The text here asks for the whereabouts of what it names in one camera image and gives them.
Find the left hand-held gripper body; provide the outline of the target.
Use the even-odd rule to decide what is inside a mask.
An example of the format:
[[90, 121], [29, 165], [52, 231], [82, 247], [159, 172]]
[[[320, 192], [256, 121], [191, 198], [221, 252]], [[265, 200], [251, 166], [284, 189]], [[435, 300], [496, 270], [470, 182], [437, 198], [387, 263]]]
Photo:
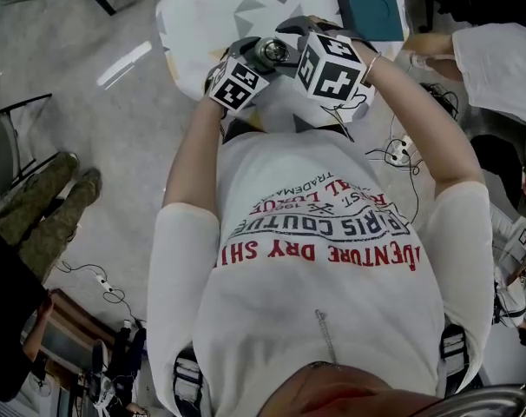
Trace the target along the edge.
[[224, 109], [242, 111], [270, 83], [233, 56], [225, 55], [207, 75], [205, 93]]

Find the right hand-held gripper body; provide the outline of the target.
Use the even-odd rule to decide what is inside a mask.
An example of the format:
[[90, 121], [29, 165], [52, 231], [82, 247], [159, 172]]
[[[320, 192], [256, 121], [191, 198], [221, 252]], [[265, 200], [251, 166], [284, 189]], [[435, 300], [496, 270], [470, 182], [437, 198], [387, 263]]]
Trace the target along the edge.
[[316, 30], [299, 36], [299, 60], [294, 88], [309, 100], [350, 122], [365, 116], [374, 99], [374, 88], [364, 82], [367, 66], [351, 39], [339, 33]]

